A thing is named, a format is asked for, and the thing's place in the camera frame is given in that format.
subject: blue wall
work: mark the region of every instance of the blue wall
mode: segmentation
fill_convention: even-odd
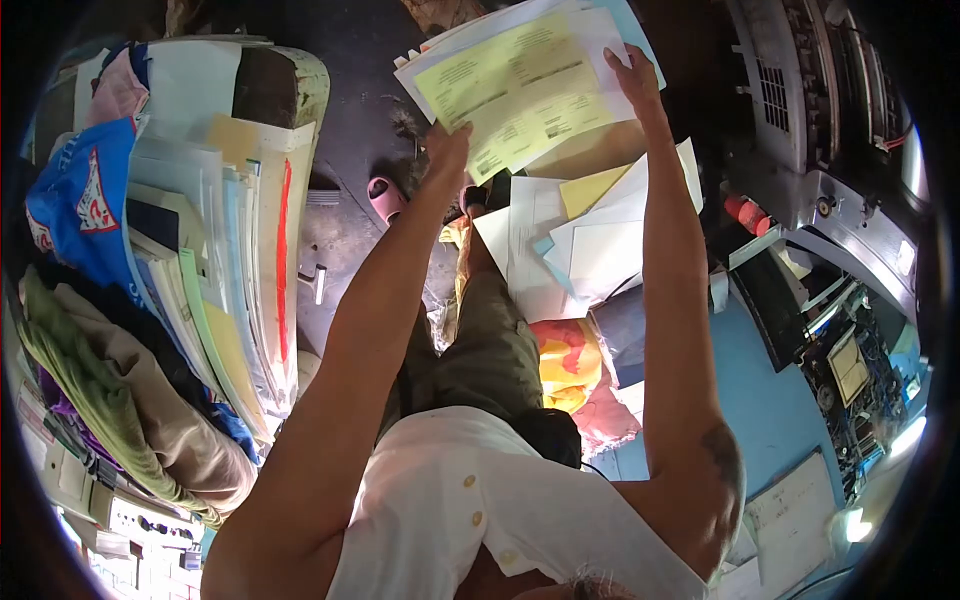
[[[736,435],[747,468],[747,497],[762,492],[820,446],[827,461],[837,507],[843,488],[836,454],[816,399],[800,368],[775,373],[747,310],[733,298],[727,310],[710,316],[720,407]],[[621,377],[620,385],[635,383]],[[642,435],[614,451],[620,479],[649,479]],[[605,469],[604,457],[594,462]]]

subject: green cloth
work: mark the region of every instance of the green cloth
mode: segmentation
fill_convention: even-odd
[[[470,277],[460,305],[457,338],[437,356],[430,326],[420,313],[403,360],[410,412],[472,406],[513,420],[543,408],[540,342],[507,291],[500,273]],[[401,417],[399,380],[387,399],[377,440]]]
[[[129,386],[93,352],[84,334],[43,287],[34,269],[22,281],[25,320],[17,324],[24,347],[73,403],[97,440],[133,479],[156,497],[198,514],[219,529],[223,516],[163,470],[147,445]]]

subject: olive green pants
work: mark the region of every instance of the olive green pants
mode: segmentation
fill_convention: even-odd
[[[473,406],[504,420],[543,407],[540,345],[499,273],[479,273],[469,279],[457,338],[440,356],[433,346],[430,323],[420,313],[377,439],[405,412],[445,406]]]

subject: beige cloth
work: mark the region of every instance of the beige cloth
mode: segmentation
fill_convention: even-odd
[[[127,330],[65,283],[54,298],[130,387],[144,438],[163,469],[223,516],[240,506],[256,480],[256,467],[240,446],[177,394],[154,355]]]

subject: white shirt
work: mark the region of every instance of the white shirt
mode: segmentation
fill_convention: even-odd
[[[399,421],[377,445],[326,597],[449,600],[480,544],[508,577],[612,577],[639,598],[708,593],[609,482],[452,406]]]

